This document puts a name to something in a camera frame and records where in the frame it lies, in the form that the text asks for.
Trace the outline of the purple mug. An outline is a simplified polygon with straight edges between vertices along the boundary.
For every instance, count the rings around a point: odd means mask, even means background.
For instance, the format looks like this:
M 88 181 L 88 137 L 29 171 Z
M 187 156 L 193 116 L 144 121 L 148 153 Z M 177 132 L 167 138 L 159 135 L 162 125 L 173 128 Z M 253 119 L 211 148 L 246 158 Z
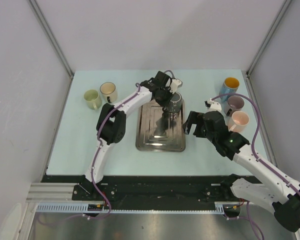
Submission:
M 224 104 L 223 112 L 231 117 L 234 112 L 240 111 L 245 105 L 244 99 L 240 96 L 230 96 Z

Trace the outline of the dark grey mug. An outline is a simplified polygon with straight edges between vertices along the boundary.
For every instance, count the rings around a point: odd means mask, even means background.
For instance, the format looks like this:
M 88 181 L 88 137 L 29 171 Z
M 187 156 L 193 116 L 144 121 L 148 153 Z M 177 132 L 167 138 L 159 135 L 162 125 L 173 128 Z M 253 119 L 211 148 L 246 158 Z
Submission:
M 178 113 L 182 108 L 182 95 L 179 92 L 175 92 L 168 103 L 168 106 L 165 107 L 165 110 L 171 114 Z

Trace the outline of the pink orange mug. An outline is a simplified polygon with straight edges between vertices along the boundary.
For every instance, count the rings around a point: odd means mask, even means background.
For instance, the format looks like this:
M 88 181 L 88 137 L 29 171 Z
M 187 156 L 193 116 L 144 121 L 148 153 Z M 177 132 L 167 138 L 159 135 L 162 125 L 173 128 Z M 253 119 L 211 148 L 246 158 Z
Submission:
M 232 114 L 228 121 L 228 130 L 236 133 L 241 133 L 249 124 L 250 117 L 244 111 L 236 111 Z

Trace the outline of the green mug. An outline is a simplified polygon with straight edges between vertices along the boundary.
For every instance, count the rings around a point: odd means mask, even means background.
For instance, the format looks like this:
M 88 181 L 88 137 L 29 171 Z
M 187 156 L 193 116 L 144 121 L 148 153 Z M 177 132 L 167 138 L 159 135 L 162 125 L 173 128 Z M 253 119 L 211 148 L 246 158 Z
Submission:
M 98 110 L 102 106 L 99 92 L 95 89 L 86 91 L 83 95 L 86 105 L 92 110 Z

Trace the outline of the cream mug black handle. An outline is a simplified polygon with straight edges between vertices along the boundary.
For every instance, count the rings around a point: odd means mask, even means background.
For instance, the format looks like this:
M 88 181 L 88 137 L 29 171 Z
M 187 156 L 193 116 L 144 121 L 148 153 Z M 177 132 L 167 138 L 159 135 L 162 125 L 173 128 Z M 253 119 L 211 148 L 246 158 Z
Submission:
M 100 92 L 106 103 L 112 104 L 117 101 L 118 93 L 113 82 L 105 82 L 100 86 Z

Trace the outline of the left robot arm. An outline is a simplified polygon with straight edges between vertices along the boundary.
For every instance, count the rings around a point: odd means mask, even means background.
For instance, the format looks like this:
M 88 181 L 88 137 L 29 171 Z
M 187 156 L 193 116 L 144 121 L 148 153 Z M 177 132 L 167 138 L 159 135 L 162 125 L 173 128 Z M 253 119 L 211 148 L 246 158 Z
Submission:
M 155 77 L 136 83 L 136 90 L 118 103 L 103 105 L 97 124 L 97 147 L 91 164 L 84 174 L 85 179 L 79 184 L 83 194 L 90 200 L 100 196 L 101 188 L 97 185 L 104 177 L 104 167 L 109 153 L 126 133 L 128 117 L 139 107 L 154 100 L 167 108 L 182 82 L 173 74 L 158 71 Z

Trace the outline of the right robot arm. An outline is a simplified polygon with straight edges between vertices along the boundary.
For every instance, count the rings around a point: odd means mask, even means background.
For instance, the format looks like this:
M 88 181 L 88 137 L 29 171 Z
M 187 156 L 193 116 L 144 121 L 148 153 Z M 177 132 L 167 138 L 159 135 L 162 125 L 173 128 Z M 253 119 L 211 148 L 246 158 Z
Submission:
M 225 200 L 245 199 L 272 213 L 286 230 L 293 233 L 300 230 L 299 181 L 263 159 L 244 136 L 226 126 L 220 112 L 191 111 L 182 125 L 186 135 L 192 126 L 195 126 L 194 136 L 209 140 L 221 156 L 244 167 L 264 185 L 254 185 L 233 174 L 233 182 L 220 188 Z

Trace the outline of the blue butterfly mug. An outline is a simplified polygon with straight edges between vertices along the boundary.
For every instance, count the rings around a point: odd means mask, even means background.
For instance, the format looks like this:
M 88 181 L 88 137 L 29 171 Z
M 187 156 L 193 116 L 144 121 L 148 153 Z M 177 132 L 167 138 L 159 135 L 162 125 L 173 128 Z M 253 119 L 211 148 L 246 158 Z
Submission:
M 229 94 L 229 93 L 236 93 L 240 86 L 240 82 L 237 78 L 234 77 L 227 77 L 219 91 L 219 95 Z

